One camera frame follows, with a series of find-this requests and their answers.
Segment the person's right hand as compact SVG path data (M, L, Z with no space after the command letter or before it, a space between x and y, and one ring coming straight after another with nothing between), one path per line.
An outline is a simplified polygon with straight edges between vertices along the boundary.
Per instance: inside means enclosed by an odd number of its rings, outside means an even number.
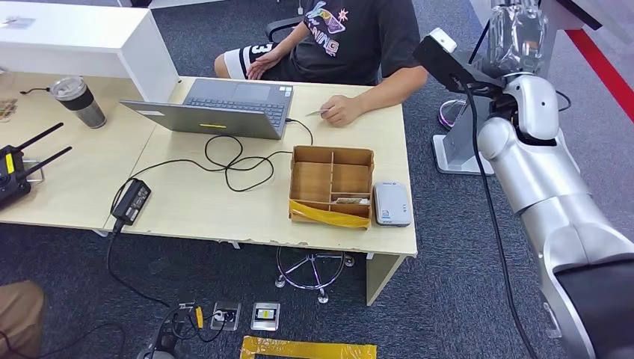
M267 52L258 57L247 70L247 79L260 80L264 73L275 67L283 56L277 51Z

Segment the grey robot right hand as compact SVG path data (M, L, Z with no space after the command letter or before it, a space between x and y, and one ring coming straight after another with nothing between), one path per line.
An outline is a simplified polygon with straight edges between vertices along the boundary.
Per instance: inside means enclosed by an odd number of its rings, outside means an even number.
M538 73L547 26L538 1L492 1L484 66L489 76Z

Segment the person's left hand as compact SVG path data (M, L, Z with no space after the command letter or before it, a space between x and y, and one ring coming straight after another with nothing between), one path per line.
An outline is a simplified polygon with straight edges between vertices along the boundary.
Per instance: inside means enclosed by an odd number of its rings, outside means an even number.
M347 96L332 96L321 106L321 118L335 127L347 126L363 114L361 102Z

